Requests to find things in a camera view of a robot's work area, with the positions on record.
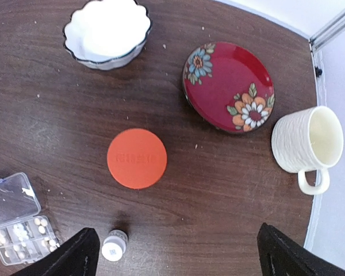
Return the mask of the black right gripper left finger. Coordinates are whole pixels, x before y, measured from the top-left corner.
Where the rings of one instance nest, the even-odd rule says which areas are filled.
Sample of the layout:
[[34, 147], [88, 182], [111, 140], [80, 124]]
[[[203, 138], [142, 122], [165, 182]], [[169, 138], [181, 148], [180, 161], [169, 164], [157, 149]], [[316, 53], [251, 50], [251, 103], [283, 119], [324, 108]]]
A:
[[45, 258], [15, 273], [16, 276], [95, 276], [100, 239], [94, 228], [83, 228]]

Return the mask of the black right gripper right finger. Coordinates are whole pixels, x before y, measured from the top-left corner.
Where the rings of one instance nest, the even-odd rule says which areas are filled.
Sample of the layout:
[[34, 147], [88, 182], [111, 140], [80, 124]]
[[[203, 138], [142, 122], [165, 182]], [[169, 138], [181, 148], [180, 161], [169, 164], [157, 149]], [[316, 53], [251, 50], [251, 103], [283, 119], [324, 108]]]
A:
[[345, 275], [345, 270], [307, 251], [272, 225], [261, 225], [257, 245], [263, 275]]

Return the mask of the small white pill bottle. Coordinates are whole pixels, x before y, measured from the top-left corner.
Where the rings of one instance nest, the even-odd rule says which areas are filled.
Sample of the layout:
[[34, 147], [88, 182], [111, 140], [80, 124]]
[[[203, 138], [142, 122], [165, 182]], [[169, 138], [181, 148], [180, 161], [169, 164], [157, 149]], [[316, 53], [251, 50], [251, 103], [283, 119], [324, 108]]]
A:
[[127, 244], [128, 236], [124, 231], [119, 229], [111, 230], [103, 241], [101, 254], [106, 260], [117, 262], [124, 255]]

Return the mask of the clear plastic pill organizer box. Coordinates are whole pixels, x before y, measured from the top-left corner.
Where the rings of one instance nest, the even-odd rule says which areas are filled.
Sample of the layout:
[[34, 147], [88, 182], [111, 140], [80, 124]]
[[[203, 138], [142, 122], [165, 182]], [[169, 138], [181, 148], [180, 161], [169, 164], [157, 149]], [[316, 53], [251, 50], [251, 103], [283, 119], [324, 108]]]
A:
[[5, 266], [37, 262], [60, 247], [23, 172], [0, 179], [0, 260]]

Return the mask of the orange cylindrical bottle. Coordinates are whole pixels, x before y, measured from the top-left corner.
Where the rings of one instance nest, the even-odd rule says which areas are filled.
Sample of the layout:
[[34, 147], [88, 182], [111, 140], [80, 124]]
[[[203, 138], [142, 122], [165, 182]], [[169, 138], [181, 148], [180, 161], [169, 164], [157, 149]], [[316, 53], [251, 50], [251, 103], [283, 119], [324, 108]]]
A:
[[145, 189], [157, 183], [167, 167], [167, 151], [156, 134], [141, 128], [119, 133], [107, 152], [112, 177], [130, 189]]

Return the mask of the cream ribbed mug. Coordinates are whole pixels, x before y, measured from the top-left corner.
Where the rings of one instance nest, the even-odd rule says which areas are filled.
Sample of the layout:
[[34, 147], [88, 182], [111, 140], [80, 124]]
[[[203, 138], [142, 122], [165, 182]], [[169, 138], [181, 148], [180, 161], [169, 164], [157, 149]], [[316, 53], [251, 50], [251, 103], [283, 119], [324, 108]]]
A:
[[341, 123], [326, 106], [283, 116], [271, 135], [271, 149], [277, 164], [284, 171], [297, 174], [300, 190], [311, 196], [328, 190], [328, 169], [338, 163], [343, 147]]

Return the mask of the red floral plate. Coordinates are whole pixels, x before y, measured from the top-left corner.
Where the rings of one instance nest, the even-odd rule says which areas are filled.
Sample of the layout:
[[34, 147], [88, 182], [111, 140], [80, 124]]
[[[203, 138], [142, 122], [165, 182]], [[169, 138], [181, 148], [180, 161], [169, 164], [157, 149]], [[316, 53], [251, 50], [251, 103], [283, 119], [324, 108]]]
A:
[[259, 129], [274, 109], [274, 85], [265, 66], [229, 42], [205, 43], [193, 50], [183, 66], [182, 87], [193, 109], [228, 133]]

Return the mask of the white scalloped bowl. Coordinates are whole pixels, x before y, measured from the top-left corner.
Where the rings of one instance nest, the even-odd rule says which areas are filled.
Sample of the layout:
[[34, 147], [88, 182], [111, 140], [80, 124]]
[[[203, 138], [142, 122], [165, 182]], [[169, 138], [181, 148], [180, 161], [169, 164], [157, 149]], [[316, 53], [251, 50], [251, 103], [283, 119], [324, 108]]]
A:
[[109, 71], [140, 54], [151, 28], [148, 10], [137, 1], [89, 1], [64, 26], [63, 46], [78, 63]]

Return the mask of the right aluminium frame post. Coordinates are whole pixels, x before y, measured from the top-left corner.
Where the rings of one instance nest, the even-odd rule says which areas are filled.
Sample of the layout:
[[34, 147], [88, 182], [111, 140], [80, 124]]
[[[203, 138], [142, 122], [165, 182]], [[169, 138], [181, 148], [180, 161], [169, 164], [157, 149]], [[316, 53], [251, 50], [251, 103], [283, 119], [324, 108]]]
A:
[[309, 39], [311, 53], [315, 53], [326, 46], [331, 40], [345, 31], [345, 8], [317, 31]]

